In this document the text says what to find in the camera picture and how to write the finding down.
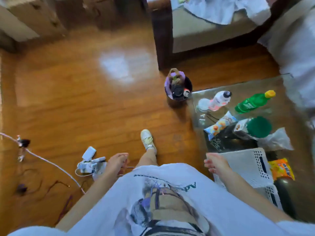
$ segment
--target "green lid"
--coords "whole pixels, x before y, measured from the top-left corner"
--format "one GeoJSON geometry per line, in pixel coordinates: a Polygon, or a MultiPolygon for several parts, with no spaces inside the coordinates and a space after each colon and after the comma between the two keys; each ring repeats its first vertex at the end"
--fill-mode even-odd
{"type": "Polygon", "coordinates": [[[256,138],[264,138],[271,132],[271,123],[264,117],[251,119],[246,125],[248,133],[256,138]]]}

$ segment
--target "graphic print on t-shirt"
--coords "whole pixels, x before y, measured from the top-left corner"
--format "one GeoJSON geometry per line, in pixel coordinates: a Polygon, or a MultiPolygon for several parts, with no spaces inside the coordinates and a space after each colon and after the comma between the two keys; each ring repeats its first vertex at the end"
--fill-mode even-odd
{"type": "Polygon", "coordinates": [[[116,236],[155,235],[157,230],[173,235],[208,235],[209,222],[180,195],[180,192],[195,189],[195,182],[179,186],[153,176],[134,177],[144,178],[142,198],[134,202],[131,209],[120,211],[114,225],[116,236]]]}

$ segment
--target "white t-shirt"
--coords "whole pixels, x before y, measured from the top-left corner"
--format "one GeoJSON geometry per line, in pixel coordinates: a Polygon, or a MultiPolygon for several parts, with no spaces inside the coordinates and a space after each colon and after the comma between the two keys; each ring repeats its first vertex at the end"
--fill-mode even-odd
{"type": "Polygon", "coordinates": [[[313,224],[275,224],[195,168],[175,163],[138,167],[119,178],[68,233],[33,226],[10,236],[306,236],[314,232],[313,224]]]}

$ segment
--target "orange snack bag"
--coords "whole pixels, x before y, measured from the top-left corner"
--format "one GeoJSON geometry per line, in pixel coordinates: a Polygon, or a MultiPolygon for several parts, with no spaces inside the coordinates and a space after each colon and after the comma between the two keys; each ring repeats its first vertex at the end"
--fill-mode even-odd
{"type": "Polygon", "coordinates": [[[270,164],[270,170],[273,174],[274,181],[279,177],[290,177],[295,180],[293,171],[286,158],[269,161],[268,163],[270,164]]]}

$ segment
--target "sofa cushion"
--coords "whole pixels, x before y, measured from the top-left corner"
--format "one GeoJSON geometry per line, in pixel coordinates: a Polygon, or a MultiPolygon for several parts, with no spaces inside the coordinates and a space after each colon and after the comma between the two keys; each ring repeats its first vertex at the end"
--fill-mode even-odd
{"type": "Polygon", "coordinates": [[[244,10],[234,13],[231,24],[219,25],[180,7],[173,11],[173,53],[219,43],[249,33],[256,27],[244,10]]]}

